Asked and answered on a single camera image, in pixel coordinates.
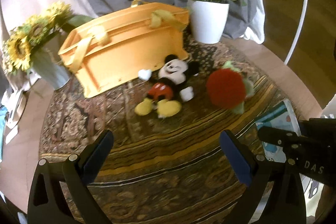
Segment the cartoon printed white bag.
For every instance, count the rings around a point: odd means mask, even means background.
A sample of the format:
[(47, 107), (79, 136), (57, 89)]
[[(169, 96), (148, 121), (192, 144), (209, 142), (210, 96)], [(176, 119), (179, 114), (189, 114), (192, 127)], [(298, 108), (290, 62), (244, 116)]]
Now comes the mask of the cartoon printed white bag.
[[(299, 124), (295, 116), (290, 100), (284, 99), (275, 107), (260, 115), (255, 120), (257, 129), (266, 126), (286, 131), (295, 132), (301, 136)], [(286, 156), (282, 147), (262, 142), (265, 156), (269, 161), (286, 162)], [(323, 184), (301, 175), (301, 182), (306, 203), (306, 216), (315, 216), (318, 202), (321, 197)]]

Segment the green plush toy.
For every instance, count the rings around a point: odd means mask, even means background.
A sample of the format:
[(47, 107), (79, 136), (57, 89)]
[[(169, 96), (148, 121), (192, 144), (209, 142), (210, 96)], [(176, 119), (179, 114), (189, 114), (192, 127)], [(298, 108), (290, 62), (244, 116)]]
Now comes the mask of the green plush toy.
[(248, 77), (248, 74), (246, 72), (244, 72), (241, 69), (235, 67), (231, 61), (226, 61), (222, 65), (222, 69), (230, 69), (234, 72), (239, 73), (242, 77), (242, 81), (243, 81), (243, 84), (244, 84), (244, 87), (245, 87), (245, 98), (244, 98), (243, 102), (241, 102), (240, 104), (238, 104), (237, 106), (232, 108), (231, 111), (234, 114), (243, 114), (244, 113), (245, 100), (248, 99), (248, 98), (251, 98), (255, 94), (254, 83)]

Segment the blue cloth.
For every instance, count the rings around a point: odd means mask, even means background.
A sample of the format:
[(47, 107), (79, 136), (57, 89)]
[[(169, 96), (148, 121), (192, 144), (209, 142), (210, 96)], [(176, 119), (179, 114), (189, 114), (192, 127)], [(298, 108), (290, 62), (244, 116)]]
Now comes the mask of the blue cloth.
[(5, 132), (5, 125), (7, 121), (7, 108), (3, 105), (1, 105), (0, 108), (0, 162), (2, 162), (2, 155), (3, 155), (3, 135)]

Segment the red strawberry plush toy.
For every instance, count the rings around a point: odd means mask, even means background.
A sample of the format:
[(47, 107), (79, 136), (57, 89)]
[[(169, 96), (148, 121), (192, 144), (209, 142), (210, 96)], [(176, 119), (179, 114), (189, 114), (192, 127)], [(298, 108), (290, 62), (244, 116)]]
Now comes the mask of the red strawberry plush toy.
[(219, 108), (234, 109), (245, 101), (246, 89), (242, 75), (232, 69), (218, 69), (206, 82), (211, 103)]

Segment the patterned brown rug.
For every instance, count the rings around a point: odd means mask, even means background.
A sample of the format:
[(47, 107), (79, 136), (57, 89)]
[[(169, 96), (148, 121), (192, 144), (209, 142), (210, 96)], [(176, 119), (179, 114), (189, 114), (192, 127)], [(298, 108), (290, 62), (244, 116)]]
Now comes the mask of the patterned brown rug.
[[(253, 153), (262, 153), (254, 120), (286, 97), (226, 43), (207, 46), (187, 34), (184, 47), (201, 71), (189, 82), (194, 98), (171, 118), (134, 113), (151, 87), (141, 80), (85, 98), (72, 78), (53, 94), (39, 156), (62, 161), (80, 153), (102, 130), (111, 130), (113, 148), (88, 188), (113, 223), (222, 223), (245, 186), (220, 148), (221, 132), (231, 130)], [(255, 87), (241, 115), (213, 106), (206, 92), (207, 77), (226, 61), (246, 73)]]

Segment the grey ribbed flower vase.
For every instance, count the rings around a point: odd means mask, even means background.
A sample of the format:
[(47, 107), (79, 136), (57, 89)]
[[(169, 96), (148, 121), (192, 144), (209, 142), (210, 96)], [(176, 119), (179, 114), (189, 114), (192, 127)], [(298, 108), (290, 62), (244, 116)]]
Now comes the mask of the grey ribbed flower vase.
[(48, 52), (39, 49), (31, 56), (32, 69), (47, 81), (54, 90), (62, 88), (70, 80), (70, 73), (67, 69), (58, 65)]

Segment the sunflower bouquet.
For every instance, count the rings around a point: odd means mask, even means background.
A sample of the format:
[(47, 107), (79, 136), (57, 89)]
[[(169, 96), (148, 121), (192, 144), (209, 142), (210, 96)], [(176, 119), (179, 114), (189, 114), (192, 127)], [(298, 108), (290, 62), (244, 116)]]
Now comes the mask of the sunflower bouquet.
[(58, 34), (70, 33), (76, 27), (93, 20), (91, 16), (75, 14), (71, 5), (58, 1), (10, 31), (2, 42), (2, 69), (6, 74), (26, 72), (33, 66), (37, 51)]

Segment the Mickey Mouse plush toy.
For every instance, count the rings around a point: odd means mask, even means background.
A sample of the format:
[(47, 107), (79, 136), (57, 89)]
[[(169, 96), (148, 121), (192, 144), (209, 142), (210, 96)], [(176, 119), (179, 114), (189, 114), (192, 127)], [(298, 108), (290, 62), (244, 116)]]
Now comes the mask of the Mickey Mouse plush toy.
[(191, 77), (199, 74), (200, 64), (197, 61), (183, 61), (177, 55), (165, 57), (165, 63), (153, 77), (150, 69), (138, 71), (138, 78), (152, 83), (152, 87), (139, 103), (134, 112), (146, 116), (153, 110), (159, 118), (169, 118), (181, 111), (182, 102), (194, 98), (194, 90), (188, 84)]

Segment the orange storage basket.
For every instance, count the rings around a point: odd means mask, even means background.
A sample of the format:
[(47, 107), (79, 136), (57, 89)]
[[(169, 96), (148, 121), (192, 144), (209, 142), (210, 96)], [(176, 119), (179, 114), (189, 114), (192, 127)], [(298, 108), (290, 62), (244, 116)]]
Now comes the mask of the orange storage basket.
[(84, 97), (92, 98), (136, 79), (141, 69), (160, 69), (169, 54), (187, 59), (183, 30), (188, 24), (186, 8), (133, 0), (129, 8), (76, 27), (58, 55)]

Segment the white plant pot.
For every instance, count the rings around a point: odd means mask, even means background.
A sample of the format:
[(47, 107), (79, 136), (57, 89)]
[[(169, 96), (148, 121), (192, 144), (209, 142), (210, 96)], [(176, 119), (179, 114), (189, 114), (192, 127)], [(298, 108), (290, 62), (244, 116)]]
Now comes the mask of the white plant pot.
[(193, 38), (204, 44), (221, 40), (226, 26), (230, 5), (205, 1), (187, 1)]

